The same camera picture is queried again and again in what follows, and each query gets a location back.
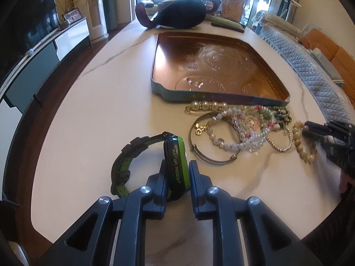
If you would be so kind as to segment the green black smart watch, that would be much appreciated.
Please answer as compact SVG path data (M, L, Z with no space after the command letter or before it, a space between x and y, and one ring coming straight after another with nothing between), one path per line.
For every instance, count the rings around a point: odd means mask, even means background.
M139 160L143 152L157 143L162 143L161 162L153 162L147 154ZM155 136L136 137L122 148L111 168L111 194L126 198L129 195L127 183L133 170L140 175L144 171L146 175L152 175L159 172L160 166L166 169L168 200L180 199L191 188L185 143L180 136L168 131Z

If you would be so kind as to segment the pearl brooch pin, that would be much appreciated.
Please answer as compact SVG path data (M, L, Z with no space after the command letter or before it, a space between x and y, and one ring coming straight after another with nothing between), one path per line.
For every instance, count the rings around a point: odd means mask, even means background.
M202 115L207 112L223 112L228 109L228 104L226 102L217 102L217 101L192 101L185 108L185 112L194 115Z

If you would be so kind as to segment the orange cushion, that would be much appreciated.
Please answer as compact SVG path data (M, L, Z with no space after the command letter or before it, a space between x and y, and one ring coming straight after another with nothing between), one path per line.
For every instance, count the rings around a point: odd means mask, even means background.
M343 78L345 82L344 92L351 103L354 104L354 58L343 47L338 46L316 28L312 28L307 34L302 35L298 42L306 49L314 50L318 48L325 55Z

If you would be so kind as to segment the quilted sofa with cover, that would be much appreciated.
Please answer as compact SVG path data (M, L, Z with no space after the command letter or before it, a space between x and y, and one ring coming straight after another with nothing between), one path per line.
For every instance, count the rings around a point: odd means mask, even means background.
M326 121L354 123L354 107L341 87L315 61L298 39L302 31L275 14L261 10L252 19L256 33L296 72L305 84Z

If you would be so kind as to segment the copper metal tray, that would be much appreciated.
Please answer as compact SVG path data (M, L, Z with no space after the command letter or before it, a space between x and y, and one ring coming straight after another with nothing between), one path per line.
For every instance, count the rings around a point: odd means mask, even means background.
M152 92L170 102L286 106L289 91L251 45L221 35L158 34Z

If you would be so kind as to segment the black remote control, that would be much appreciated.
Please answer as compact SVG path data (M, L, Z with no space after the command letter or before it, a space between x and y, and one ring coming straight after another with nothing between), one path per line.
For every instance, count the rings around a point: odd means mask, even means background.
M240 28L239 26L229 26L229 25L224 25L222 23L217 23L217 22L211 22L211 25L214 27L218 27L218 28L224 28L224 29L229 29L231 31L245 33L244 28L243 27Z

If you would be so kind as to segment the pink paper gift bag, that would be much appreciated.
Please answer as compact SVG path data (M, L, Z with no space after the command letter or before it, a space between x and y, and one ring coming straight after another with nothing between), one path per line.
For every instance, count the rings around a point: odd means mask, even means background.
M221 0L221 16L234 22L241 22L247 0Z

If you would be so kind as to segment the white grey tv cabinet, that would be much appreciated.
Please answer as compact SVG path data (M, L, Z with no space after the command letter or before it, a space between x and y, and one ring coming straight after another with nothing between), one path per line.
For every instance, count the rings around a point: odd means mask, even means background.
M80 42L90 41L89 35L86 18L60 29L52 41L25 55L1 84L1 185L14 134L28 104L59 63Z

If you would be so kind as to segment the white stick on cabinet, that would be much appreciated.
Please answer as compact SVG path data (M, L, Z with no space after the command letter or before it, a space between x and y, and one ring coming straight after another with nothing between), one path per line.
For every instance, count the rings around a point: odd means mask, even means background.
M43 39L41 39L37 44L35 44L32 48L28 49L25 53L27 56L31 56L34 54L34 51L40 46L50 42L54 39L54 37L59 33L59 28L54 29L48 35L46 35Z

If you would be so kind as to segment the small framed photo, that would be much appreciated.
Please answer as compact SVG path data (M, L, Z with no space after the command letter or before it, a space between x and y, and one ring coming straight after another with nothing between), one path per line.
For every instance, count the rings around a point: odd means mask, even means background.
M83 16L78 8L74 8L73 10L63 14L63 18L65 21L72 24L78 20L81 20Z

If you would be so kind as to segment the flat screen television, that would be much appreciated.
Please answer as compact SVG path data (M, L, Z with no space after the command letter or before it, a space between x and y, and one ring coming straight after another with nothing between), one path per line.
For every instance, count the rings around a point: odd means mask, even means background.
M58 27L55 0L19 0L1 26L1 79Z

